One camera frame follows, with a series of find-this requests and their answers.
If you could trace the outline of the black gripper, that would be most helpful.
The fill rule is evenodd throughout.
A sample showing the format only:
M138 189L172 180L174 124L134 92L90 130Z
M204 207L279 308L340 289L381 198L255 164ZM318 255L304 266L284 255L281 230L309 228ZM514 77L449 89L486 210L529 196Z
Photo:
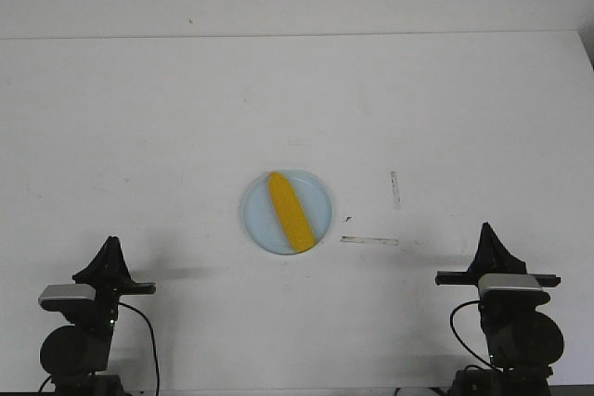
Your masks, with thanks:
M109 236L93 260L82 271L74 274L72 280L75 283L99 283L109 274L112 264L114 280L118 285L96 288L98 307L116 307L122 296L143 296L156 293L155 283L133 283L123 256L120 239L117 236Z
M492 226L488 222L484 222L477 250L467 272L438 271L434 282L437 286L477 286L480 276L474 274L484 274L489 270L489 264L490 271L493 273L516 275L527 273L526 263L513 256L500 241ZM556 287L561 283L561 279L556 275L536 274L530 276L541 287Z

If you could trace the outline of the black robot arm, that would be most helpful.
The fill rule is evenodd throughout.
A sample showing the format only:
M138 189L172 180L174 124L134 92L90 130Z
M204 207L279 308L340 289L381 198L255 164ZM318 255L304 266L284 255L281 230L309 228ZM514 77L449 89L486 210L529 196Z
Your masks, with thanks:
M557 275L535 275L513 256L485 222L475 256L463 272L439 271L435 284L474 286L478 299L456 306L448 317L452 334L477 364L458 370L448 390L439 395L550 395L551 365L562 358L560 327L537 308L550 302L549 288L561 283ZM479 356L455 327L459 311L476 306L488 357Z
M152 295L153 282L136 282L126 265L121 241L108 236L94 259L72 276L69 284L47 286L39 306L61 313L67 321L44 340L40 364L47 372L55 395L126 395L118 375L106 375L114 327L119 310L140 316L148 326L155 370L155 393L161 389L161 373L154 328L136 307L121 301L125 296Z

